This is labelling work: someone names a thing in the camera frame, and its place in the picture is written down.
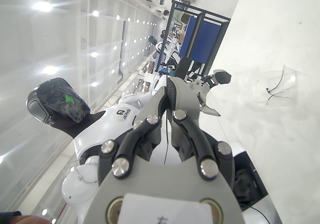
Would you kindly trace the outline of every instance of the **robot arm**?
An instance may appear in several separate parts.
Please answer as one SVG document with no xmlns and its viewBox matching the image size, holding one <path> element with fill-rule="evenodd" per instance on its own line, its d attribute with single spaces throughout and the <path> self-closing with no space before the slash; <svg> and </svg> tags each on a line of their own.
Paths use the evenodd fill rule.
<svg viewBox="0 0 320 224">
<path fill-rule="evenodd" d="M 182 161 L 174 166 L 148 162 L 161 141 L 161 117 L 165 110 L 172 126 L 171 144 Z M 128 207 L 138 209 L 142 203 L 126 199 L 128 193 L 134 193 L 142 197 L 160 197 L 168 203 L 173 200 L 205 203 L 211 209 L 211 223 L 244 224 L 232 193 L 231 148 L 199 128 L 199 113 L 199 100 L 191 87 L 178 77 L 168 77 L 168 87 L 161 87 L 140 111 L 134 130 L 121 142 L 109 141 L 112 148 L 108 153 L 99 153 L 100 188 L 84 223 L 124 223 L 127 219 L 124 214 L 130 214 Z M 151 214 L 152 206 L 155 207 L 144 208 L 146 215 Z M 131 214 L 129 218 L 136 219 L 137 214 Z"/>
</svg>

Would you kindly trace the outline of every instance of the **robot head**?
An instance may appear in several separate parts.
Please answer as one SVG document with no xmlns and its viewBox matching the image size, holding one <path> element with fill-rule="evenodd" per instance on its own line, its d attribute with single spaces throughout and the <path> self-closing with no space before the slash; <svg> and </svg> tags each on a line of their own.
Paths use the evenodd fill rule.
<svg viewBox="0 0 320 224">
<path fill-rule="evenodd" d="M 29 94 L 26 103 L 27 109 L 36 119 L 49 125 L 58 120 L 79 123 L 90 113 L 86 102 L 62 78 L 40 84 Z"/>
</svg>

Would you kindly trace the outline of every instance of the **wire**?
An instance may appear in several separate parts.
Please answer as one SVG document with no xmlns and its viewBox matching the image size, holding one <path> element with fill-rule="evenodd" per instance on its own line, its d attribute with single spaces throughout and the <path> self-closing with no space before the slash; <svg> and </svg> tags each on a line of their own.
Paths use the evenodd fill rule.
<svg viewBox="0 0 320 224">
<path fill-rule="evenodd" d="M 271 224 L 270 221 L 267 219 L 267 217 L 266 217 L 260 210 L 254 208 L 254 207 L 252 207 L 252 206 L 248 206 L 248 205 L 246 205 L 246 204 L 241 204 L 241 203 L 239 203 L 239 204 L 240 204 L 240 206 L 245 206 L 246 209 L 252 208 L 252 209 L 254 209 L 255 211 L 258 211 L 261 215 L 263 215 L 263 217 L 265 218 L 265 220 L 266 220 L 269 224 Z"/>
<path fill-rule="evenodd" d="M 167 64 L 167 66 L 166 66 L 166 69 L 167 69 L 167 77 L 166 77 L 166 81 L 167 81 L 167 93 L 168 93 L 168 64 Z M 168 137 L 168 95 L 166 95 L 167 96 L 167 112 L 166 112 L 166 120 L 165 120 L 165 130 L 166 130 L 166 133 L 167 133 L 167 151 L 165 152 L 165 159 L 164 159 L 164 163 L 163 164 L 165 164 L 165 162 L 166 162 L 166 160 L 167 160 L 167 154 L 168 154 L 168 147 L 169 147 L 169 137 Z"/>
<path fill-rule="evenodd" d="M 276 86 L 275 88 L 271 89 L 271 90 L 269 90 L 269 88 L 266 89 L 266 91 L 268 92 L 268 94 L 271 95 L 271 96 L 268 98 L 268 100 L 266 101 L 266 105 L 268 105 L 268 101 L 271 99 L 271 97 L 279 97 L 279 96 L 276 96 L 276 95 L 277 95 L 277 94 L 280 94 L 280 93 L 282 93 L 282 92 L 284 92 L 284 91 L 286 91 L 286 90 L 288 90 L 289 88 L 291 88 L 291 87 L 289 87 L 289 88 L 287 88 L 287 89 L 285 89 L 285 90 L 283 90 L 283 91 L 281 91 L 281 92 L 278 92 L 278 93 L 275 93 L 275 94 L 271 94 L 271 92 L 279 86 L 279 84 L 281 83 L 281 81 L 282 81 L 282 79 L 283 79 L 284 67 L 285 67 L 285 66 L 283 66 L 281 79 L 280 79 L 279 83 L 277 84 L 277 86 Z"/>
<path fill-rule="evenodd" d="M 284 69 L 282 69 L 281 79 L 280 79 L 279 83 L 277 84 L 277 86 L 276 86 L 275 88 L 273 88 L 273 89 L 271 89 L 271 90 L 269 90 L 269 88 L 266 89 L 269 94 L 270 94 L 274 89 L 276 89 L 276 88 L 279 86 L 279 84 L 281 83 L 282 78 L 283 78 L 283 73 L 284 73 Z"/>
<path fill-rule="evenodd" d="M 254 207 L 252 207 L 252 206 L 249 206 L 249 207 L 252 208 L 252 209 L 254 209 L 254 210 L 256 210 L 256 211 L 258 211 L 261 215 L 264 216 L 264 218 L 266 219 L 266 221 L 267 221 L 269 224 L 271 224 L 270 221 L 267 219 L 267 217 L 266 217 L 260 210 L 254 208 Z"/>
</svg>

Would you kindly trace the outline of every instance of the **white robot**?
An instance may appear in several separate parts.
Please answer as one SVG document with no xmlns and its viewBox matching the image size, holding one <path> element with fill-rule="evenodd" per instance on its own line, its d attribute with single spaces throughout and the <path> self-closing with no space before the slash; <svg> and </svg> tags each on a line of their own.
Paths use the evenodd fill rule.
<svg viewBox="0 0 320 224">
<path fill-rule="evenodd" d="M 162 42 L 158 42 L 155 45 L 156 51 L 160 53 L 162 47 Z M 180 52 L 180 44 L 178 43 L 177 38 L 171 38 L 168 36 L 166 46 L 164 49 L 164 54 L 166 55 L 165 63 L 167 64 L 168 61 L 171 59 L 171 61 L 174 62 L 174 64 L 178 65 L 180 62 L 179 57 Z"/>
</svg>

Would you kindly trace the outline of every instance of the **white table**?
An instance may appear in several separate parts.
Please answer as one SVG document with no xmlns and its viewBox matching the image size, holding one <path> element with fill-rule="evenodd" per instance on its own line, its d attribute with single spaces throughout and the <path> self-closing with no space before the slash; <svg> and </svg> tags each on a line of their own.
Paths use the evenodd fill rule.
<svg viewBox="0 0 320 224">
<path fill-rule="evenodd" d="M 298 71 L 297 104 L 258 103 L 257 80 L 283 65 Z M 214 69 L 232 79 L 209 97 L 231 122 L 283 224 L 320 223 L 320 0 L 239 0 Z"/>
</svg>

